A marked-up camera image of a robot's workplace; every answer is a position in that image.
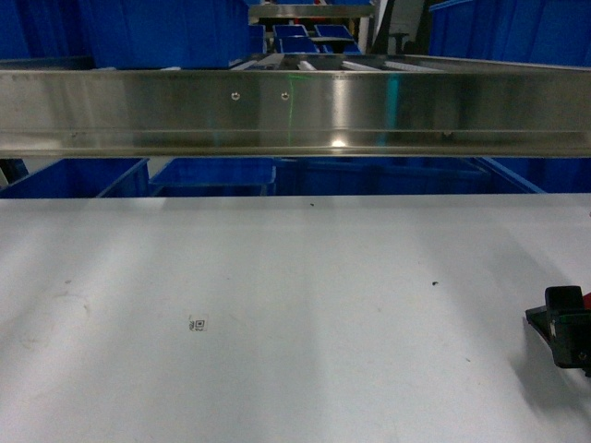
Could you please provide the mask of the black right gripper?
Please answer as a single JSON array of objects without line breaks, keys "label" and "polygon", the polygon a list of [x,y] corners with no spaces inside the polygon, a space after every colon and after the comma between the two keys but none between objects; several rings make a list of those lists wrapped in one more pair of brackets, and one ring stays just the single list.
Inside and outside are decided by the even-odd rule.
[{"label": "black right gripper", "polygon": [[590,311],[580,286],[551,286],[545,290],[546,307],[525,311],[527,323],[550,344],[554,364],[590,374]]}]

